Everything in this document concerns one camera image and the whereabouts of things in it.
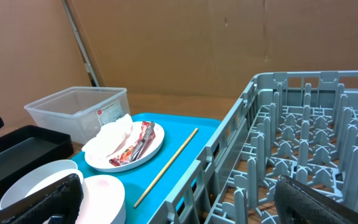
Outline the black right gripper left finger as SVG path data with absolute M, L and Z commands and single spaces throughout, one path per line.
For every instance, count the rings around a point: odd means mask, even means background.
M 83 197 L 79 175 L 70 174 L 0 210 L 0 224 L 74 224 Z

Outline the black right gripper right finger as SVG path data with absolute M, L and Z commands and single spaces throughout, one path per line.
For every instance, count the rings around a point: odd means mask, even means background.
M 280 175 L 273 197 L 281 224 L 358 224 L 358 213 L 287 175 Z

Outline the white bowl with rice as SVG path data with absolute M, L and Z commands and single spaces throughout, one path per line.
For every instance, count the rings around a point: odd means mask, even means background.
M 49 162 L 34 169 L 15 182 L 2 196 L 0 210 L 70 174 L 77 174 L 80 183 L 83 183 L 83 174 L 78 170 L 77 163 L 68 159 Z

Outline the white napkin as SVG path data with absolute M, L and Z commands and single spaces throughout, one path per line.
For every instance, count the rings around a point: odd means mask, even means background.
M 117 150 L 117 148 L 131 135 L 133 120 L 129 114 L 125 114 L 115 122 L 101 127 L 96 137 L 90 139 L 82 151 L 87 152 L 92 158 L 105 159 Z

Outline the red snack wrapper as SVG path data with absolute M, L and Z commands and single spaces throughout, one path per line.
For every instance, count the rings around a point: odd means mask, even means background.
M 110 159 L 109 163 L 118 167 L 138 160 L 144 149 L 149 145 L 149 142 L 155 137 L 154 127 L 154 122 L 143 121 L 138 140 L 120 155 Z

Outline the wooden chopstick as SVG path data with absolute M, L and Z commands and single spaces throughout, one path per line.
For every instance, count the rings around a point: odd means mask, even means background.
M 154 180 L 149 184 L 149 186 L 146 188 L 146 190 L 142 193 L 140 198 L 136 201 L 134 204 L 134 209 L 136 209 L 141 202 L 146 198 L 146 196 L 149 194 L 149 192 L 154 188 L 154 186 L 157 184 L 157 182 L 162 178 L 162 176 L 166 173 L 166 171 L 170 168 L 170 166 L 175 162 L 177 157 L 181 154 L 181 152 L 186 148 L 186 146 L 189 144 L 189 142 L 194 138 L 196 133 L 198 132 L 198 128 L 195 128 L 192 133 L 186 138 L 184 143 L 178 148 L 178 150 L 174 153 L 174 155 L 170 158 L 170 160 L 165 164 L 165 166 L 162 168 L 162 170 L 157 174 L 157 176 L 154 178 Z

